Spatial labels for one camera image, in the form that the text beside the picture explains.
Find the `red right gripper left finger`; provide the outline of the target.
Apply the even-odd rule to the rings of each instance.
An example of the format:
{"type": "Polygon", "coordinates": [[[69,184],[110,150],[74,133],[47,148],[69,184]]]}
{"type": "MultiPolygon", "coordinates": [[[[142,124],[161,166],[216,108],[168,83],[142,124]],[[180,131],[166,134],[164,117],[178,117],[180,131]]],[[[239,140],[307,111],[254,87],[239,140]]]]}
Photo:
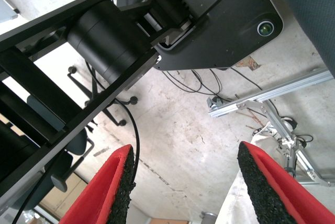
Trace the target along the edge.
{"type": "Polygon", "coordinates": [[[133,173],[134,152],[128,144],[112,153],[60,223],[125,223],[133,173]]]}

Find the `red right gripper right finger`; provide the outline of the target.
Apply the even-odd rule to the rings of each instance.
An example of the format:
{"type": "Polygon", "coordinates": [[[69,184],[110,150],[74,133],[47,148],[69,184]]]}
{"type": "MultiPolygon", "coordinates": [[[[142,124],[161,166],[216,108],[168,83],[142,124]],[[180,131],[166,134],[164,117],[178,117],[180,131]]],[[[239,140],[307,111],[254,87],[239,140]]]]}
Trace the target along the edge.
{"type": "Polygon", "coordinates": [[[238,163],[259,223],[334,223],[334,214],[261,148],[242,141],[238,163]]]}

